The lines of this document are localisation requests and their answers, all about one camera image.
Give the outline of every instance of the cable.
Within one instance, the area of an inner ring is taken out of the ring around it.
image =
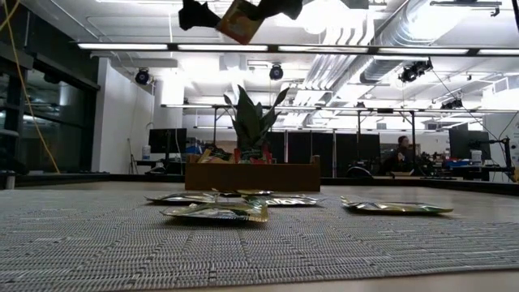
[[[6,11],[6,15],[9,15],[9,10],[7,8],[7,4],[4,5],[3,8]],[[32,111],[31,100],[29,99],[29,95],[27,94],[27,88],[25,87],[24,75],[22,74],[22,70],[20,69],[20,66],[19,66],[18,53],[16,52],[16,47],[15,47],[15,37],[13,35],[13,30],[11,28],[11,22],[9,21],[9,17],[6,19],[6,22],[7,22],[7,28],[9,30],[9,36],[11,37],[11,45],[13,47],[13,54],[15,55],[16,69],[18,71],[19,81],[22,84],[22,89],[24,90],[25,100],[27,102],[29,112],[31,113],[32,121],[34,122],[34,126],[36,127],[36,131],[38,132],[38,135],[40,136],[41,143],[43,144],[43,147],[45,148],[45,151],[47,152],[47,154],[49,154],[50,160],[52,161],[52,164],[53,164],[54,168],[56,169],[56,173],[60,174],[58,165],[56,164],[56,161],[54,160],[54,156],[50,152],[49,147],[47,146],[47,143],[45,142],[45,139],[43,139],[43,135],[41,134],[40,127],[38,126],[38,123],[36,122],[36,117],[34,116],[34,112]]]
[[[182,171],[182,154],[180,153],[180,147],[178,146],[178,138],[177,138],[177,128],[175,128],[175,143],[177,145],[178,155],[180,156],[180,175],[184,175]]]
[[[517,31],[519,31],[519,6],[517,5],[517,0],[512,0],[512,6],[513,6],[513,14],[516,19]]]
[[[19,0],[16,1],[15,5],[13,6],[13,10],[11,11],[11,13],[8,12],[8,9],[7,9],[7,0],[4,1],[4,6],[6,7],[6,20],[4,20],[2,22],[2,24],[0,24],[0,32],[3,30],[3,27],[6,26],[6,24],[8,24],[10,21],[11,21],[11,18],[13,17],[13,15],[15,14],[16,12],[16,9],[18,9],[18,5],[19,5]]]

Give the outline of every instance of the white wall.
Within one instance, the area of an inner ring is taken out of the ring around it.
[[[113,69],[109,59],[99,61],[92,170],[127,174],[130,145],[135,159],[148,144],[146,124],[152,121],[154,96]]]
[[[510,138],[510,156],[512,164],[515,167],[519,166],[519,115],[515,114],[488,114],[483,117],[483,124],[490,133],[495,135],[498,139],[508,137]],[[501,148],[499,144],[490,145],[490,153],[492,159],[501,166],[506,166],[505,156],[503,153],[504,146]],[[494,175],[491,173],[490,179],[494,182],[509,182],[501,173]]]

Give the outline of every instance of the textured mat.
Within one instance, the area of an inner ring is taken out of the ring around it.
[[[190,225],[162,216],[165,207],[147,204],[144,194],[0,192],[0,290],[169,289],[519,268],[516,223],[355,215],[324,195],[322,207],[270,208],[265,224]]]

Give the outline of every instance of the office room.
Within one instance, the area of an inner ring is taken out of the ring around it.
[[[517,0],[3,0],[1,291],[517,291]]]

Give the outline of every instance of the wooden box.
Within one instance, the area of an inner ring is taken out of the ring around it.
[[[186,190],[189,191],[320,191],[320,159],[307,165],[211,164],[196,163],[190,155],[186,163]]]

